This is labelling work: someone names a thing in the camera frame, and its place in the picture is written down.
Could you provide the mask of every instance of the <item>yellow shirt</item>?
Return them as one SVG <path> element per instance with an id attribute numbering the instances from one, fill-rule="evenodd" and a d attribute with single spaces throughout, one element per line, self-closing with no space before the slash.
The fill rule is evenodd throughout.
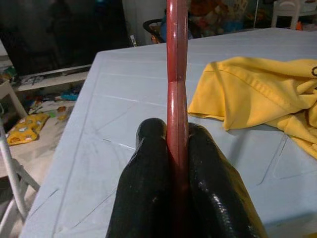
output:
<path id="1" fill-rule="evenodd" d="M 189 114 L 223 120 L 225 130 L 279 128 L 317 158 L 317 60 L 235 57 L 208 64 Z"/>

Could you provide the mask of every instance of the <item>floor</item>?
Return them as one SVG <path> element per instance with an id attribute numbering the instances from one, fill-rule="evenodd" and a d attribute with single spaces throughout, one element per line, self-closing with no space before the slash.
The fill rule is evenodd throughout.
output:
<path id="1" fill-rule="evenodd" d="M 65 129 L 67 120 L 58 121 L 57 118 L 50 118 L 42 128 L 38 140 L 11 146 L 13 158 L 17 159 L 24 169 L 41 185 L 48 173 L 53 154 Z M 36 197 L 36 192 L 28 188 L 26 193 L 26 205 L 31 208 Z M 10 238 L 17 238 L 22 230 L 22 222 L 17 219 Z"/>

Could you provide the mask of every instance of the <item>black screen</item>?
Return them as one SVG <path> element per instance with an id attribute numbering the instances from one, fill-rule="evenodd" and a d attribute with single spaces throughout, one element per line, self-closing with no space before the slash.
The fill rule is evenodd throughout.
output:
<path id="1" fill-rule="evenodd" d="M 0 37 L 20 75 L 91 64 L 129 46 L 121 0 L 0 0 Z"/>

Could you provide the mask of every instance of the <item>table surface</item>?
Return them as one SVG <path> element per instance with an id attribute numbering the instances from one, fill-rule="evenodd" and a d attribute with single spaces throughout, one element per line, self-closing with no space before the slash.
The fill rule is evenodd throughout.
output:
<path id="1" fill-rule="evenodd" d="M 268 28 L 190 40 L 188 104 L 207 63 L 235 56 L 317 59 L 317 34 Z M 21 237 L 104 238 L 141 121 L 166 121 L 166 45 L 97 54 Z M 317 161 L 272 127 L 205 126 L 237 168 L 266 227 L 317 213 Z"/>

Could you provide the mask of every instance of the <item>tv stand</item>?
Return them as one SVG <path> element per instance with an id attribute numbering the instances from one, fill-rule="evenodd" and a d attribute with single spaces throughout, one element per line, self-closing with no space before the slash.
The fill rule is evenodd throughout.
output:
<path id="1" fill-rule="evenodd" d="M 32 84 L 20 85 L 14 88 L 15 92 L 23 92 L 38 88 L 51 87 L 56 85 L 61 85 L 65 83 L 73 83 L 78 81 L 86 80 L 88 72 L 71 73 L 56 77 L 47 77 L 43 81 Z"/>

